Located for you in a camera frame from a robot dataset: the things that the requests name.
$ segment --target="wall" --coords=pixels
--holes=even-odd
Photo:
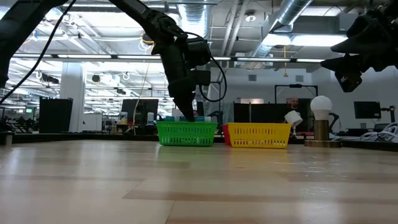
[[[381,107],[398,105],[397,86],[398,72],[395,67],[388,67],[381,72],[371,68],[361,77],[362,84],[352,93],[344,93],[340,88],[334,73],[320,68],[312,73],[312,82],[319,86],[319,94],[329,97],[333,102],[332,111],[340,116],[341,130],[360,128],[361,123],[372,128],[374,123],[390,123],[389,112],[382,112],[382,118],[377,120],[355,119],[354,101],[380,101]]]
[[[216,80],[219,75],[217,69],[211,70],[212,80]],[[224,122],[233,120],[233,106],[232,103],[238,101],[238,98],[259,98],[263,99],[265,103],[274,102],[274,85],[289,85],[295,84],[295,76],[303,75],[304,82],[302,85],[311,85],[312,76],[304,69],[288,69],[288,77],[284,77],[284,69],[274,71],[273,69],[261,70],[246,70],[242,68],[229,68],[226,70],[226,77],[228,82],[228,90],[224,100],[221,102],[222,111],[224,111]],[[256,82],[249,82],[248,75],[257,75]],[[306,88],[287,88],[278,87],[277,102],[285,103],[286,98],[296,96],[298,98],[313,98],[315,89],[310,88],[311,93]],[[218,99],[218,91],[210,88],[209,95],[211,99]],[[212,112],[218,110],[218,103],[205,103],[205,111]]]

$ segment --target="ceiling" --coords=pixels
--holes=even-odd
[[[7,11],[7,7],[11,6],[15,0],[7,0],[0,2],[0,16],[1,12],[4,14]],[[239,4],[238,10],[235,16],[231,15],[231,8],[233,7],[233,0],[220,0],[220,1],[206,1],[210,3],[208,5],[196,4],[198,11],[201,13],[195,15],[199,16],[202,20],[200,22],[190,23],[185,13],[188,9],[184,8],[184,4],[189,0],[179,1],[168,1],[169,9],[166,13],[175,19],[177,24],[183,27],[184,30],[189,30],[196,33],[206,34],[210,49],[213,55],[221,55],[221,49],[224,42],[226,33],[226,27],[228,21],[235,19],[235,26],[237,27],[236,21],[239,19],[240,9],[242,5]],[[165,10],[163,1],[144,1],[150,7]],[[245,20],[246,16],[243,16],[242,23],[238,28],[238,33],[235,38],[235,42],[231,49],[231,55],[250,53],[259,46],[264,38],[261,27],[264,24],[267,16],[272,13],[277,13],[280,7],[280,1],[259,1],[250,0],[247,4],[246,12],[249,10],[253,11],[253,15],[256,20],[248,22]],[[59,7],[59,11],[54,11],[55,14],[60,13],[61,10],[65,9],[65,6]],[[317,1],[314,0],[306,10],[303,11],[299,19],[294,24],[294,34],[305,34],[307,32],[311,34],[317,34],[317,26],[327,26],[327,22],[338,18],[339,14],[346,11],[350,14],[357,15],[361,11],[360,3],[356,1]],[[44,19],[36,28],[31,37],[29,37],[25,44],[20,47],[17,53],[19,54],[37,54],[41,53],[48,36],[53,30],[56,18],[47,14]],[[145,55],[150,54],[150,46],[143,44],[142,42],[142,27],[125,13],[120,11],[109,4],[107,1],[98,0],[86,0],[77,1],[76,5],[68,13],[62,22],[62,25],[57,30],[55,37],[47,50],[48,54],[126,54],[126,55]],[[275,46],[269,52],[273,57],[297,57],[297,58],[330,58],[334,55],[330,52],[329,47],[309,47],[309,46],[297,46],[297,45],[286,45],[286,46]],[[8,86],[15,85],[21,78],[30,70],[35,63],[32,59],[13,59],[10,65],[9,71],[9,82]],[[153,92],[148,90],[142,91],[142,96],[156,96],[156,97],[168,97],[168,93],[165,90],[167,87],[167,79],[164,75],[164,69],[161,63],[147,63],[147,62],[84,62],[84,68],[88,73],[87,78],[87,96],[95,96],[97,98],[86,97],[86,110],[87,111],[98,111],[107,114],[115,114],[108,110],[112,106],[120,106],[120,101],[117,96],[138,96],[140,90],[130,90],[126,95],[120,95],[116,93],[116,90],[112,89],[99,89],[107,86],[119,86],[123,87],[142,87],[144,84],[145,88],[155,89]],[[284,68],[284,63],[274,63],[272,66],[262,68],[272,68],[278,70]],[[303,68],[313,69],[313,64],[299,64],[299,63],[288,63],[287,68]],[[18,94],[13,95],[11,98],[33,98],[37,99],[38,96],[52,96],[56,97],[59,94],[59,85],[45,83],[40,78],[42,74],[50,75],[60,82],[62,81],[62,62],[53,62],[46,60],[40,63],[36,72],[32,74],[29,79],[22,85],[25,88],[21,88]],[[93,82],[93,75],[99,75],[102,80],[100,82]],[[51,88],[41,88],[40,86],[49,86]],[[114,97],[115,103],[107,103],[105,98],[100,96]],[[98,101],[97,107],[92,106],[93,103],[89,101]],[[29,100],[10,100],[6,104],[26,105]],[[172,101],[165,99],[165,111],[169,113],[173,107]]]

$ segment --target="desk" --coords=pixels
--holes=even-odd
[[[0,149],[0,217],[40,224],[392,224],[397,161],[394,152],[298,145],[15,144]]]

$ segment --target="workstation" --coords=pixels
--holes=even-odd
[[[1,220],[396,223],[396,7],[0,2]]]

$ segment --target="white lamp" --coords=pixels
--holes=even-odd
[[[329,120],[329,113],[333,104],[325,96],[317,96],[311,101],[311,110],[315,120]]]
[[[303,119],[296,111],[291,111],[285,115],[285,119],[289,124],[293,124],[293,135],[296,136],[296,126],[303,122]]]
[[[304,145],[310,147],[341,147],[338,141],[329,139],[329,113],[333,106],[325,96],[317,96],[311,101],[311,110],[315,116],[314,140],[306,140]]]

